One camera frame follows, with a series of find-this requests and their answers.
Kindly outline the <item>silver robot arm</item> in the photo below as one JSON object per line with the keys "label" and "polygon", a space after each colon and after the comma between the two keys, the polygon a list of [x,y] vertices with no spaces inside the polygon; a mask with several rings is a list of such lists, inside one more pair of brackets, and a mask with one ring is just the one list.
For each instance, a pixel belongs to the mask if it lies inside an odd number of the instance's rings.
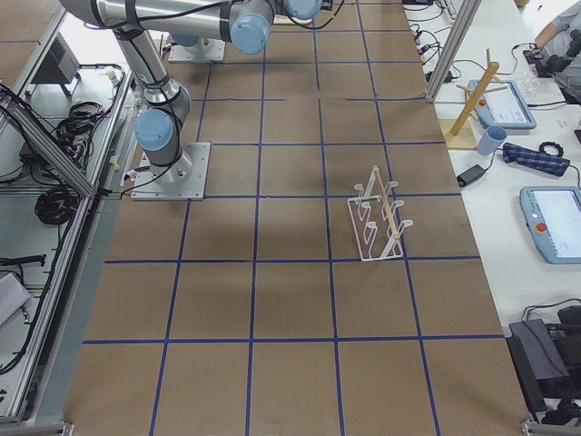
{"label": "silver robot arm", "polygon": [[184,47],[190,52],[205,52],[213,49],[215,46],[215,40],[211,38],[176,33],[171,33],[171,37],[177,45]]}
{"label": "silver robot arm", "polygon": [[263,50],[276,16],[311,20],[330,1],[64,1],[64,9],[99,30],[111,30],[143,90],[147,104],[134,125],[153,182],[178,190],[190,179],[193,159],[181,143],[190,109],[186,88],[172,79],[150,31],[195,40],[209,38],[255,55]]}

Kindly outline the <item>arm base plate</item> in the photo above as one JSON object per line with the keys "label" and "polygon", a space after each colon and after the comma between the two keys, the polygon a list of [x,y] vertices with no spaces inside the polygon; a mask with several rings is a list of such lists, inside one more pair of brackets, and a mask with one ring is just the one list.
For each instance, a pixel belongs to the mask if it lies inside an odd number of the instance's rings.
{"label": "arm base plate", "polygon": [[225,43],[207,37],[171,34],[172,47],[169,62],[174,64],[221,63]]}
{"label": "arm base plate", "polygon": [[204,198],[211,143],[187,143],[182,156],[166,173],[165,168],[153,167],[139,172],[136,187],[130,191],[135,201],[180,201]]}

